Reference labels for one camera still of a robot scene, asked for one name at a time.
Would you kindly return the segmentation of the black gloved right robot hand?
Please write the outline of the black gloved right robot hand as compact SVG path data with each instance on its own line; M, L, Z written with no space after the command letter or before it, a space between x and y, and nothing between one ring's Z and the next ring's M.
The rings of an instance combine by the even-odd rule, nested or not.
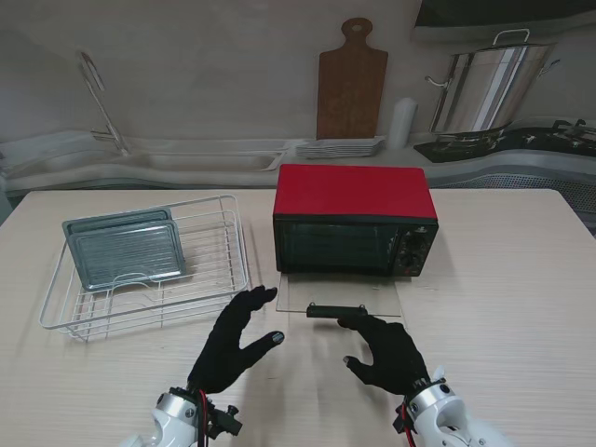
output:
M373 316L339 318L340 327L355 331L368 344L372 364L345 356L346 367L368 386L402 396L413 396L431 383L427 366L412 337L398 322Z

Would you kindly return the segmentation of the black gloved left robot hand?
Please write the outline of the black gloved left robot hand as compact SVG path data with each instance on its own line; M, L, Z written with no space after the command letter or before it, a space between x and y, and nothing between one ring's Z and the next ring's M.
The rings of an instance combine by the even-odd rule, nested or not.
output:
M251 320L251 314L272 302L277 294L277 289L261 285L242 291L231 300L215 321L187 377L188 390L193 393L221 393L270 350L283 343L284 333L273 331L245 347L240 346L241 335Z

